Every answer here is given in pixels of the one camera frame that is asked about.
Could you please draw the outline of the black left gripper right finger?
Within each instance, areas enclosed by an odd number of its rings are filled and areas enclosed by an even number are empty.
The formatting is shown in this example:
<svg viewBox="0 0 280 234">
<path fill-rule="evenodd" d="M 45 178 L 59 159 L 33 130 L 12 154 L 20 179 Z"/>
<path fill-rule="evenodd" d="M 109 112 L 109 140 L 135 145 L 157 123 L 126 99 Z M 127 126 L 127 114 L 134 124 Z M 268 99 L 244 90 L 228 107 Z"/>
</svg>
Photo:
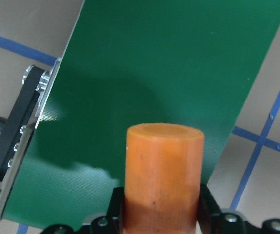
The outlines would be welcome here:
<svg viewBox="0 0 280 234">
<path fill-rule="evenodd" d="M 218 234 L 221 209 L 206 185 L 200 186 L 198 223 L 203 234 Z"/>
</svg>

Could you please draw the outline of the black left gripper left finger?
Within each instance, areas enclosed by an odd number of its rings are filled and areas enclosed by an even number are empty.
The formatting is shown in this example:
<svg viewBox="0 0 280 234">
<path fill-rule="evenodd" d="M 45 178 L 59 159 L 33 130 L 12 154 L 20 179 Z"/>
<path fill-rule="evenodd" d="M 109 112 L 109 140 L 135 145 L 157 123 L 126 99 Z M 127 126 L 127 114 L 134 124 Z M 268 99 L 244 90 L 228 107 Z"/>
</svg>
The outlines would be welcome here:
<svg viewBox="0 0 280 234">
<path fill-rule="evenodd" d="M 112 191 L 106 217 L 111 224 L 113 234 L 123 233 L 124 195 L 124 187 L 115 187 Z"/>
</svg>

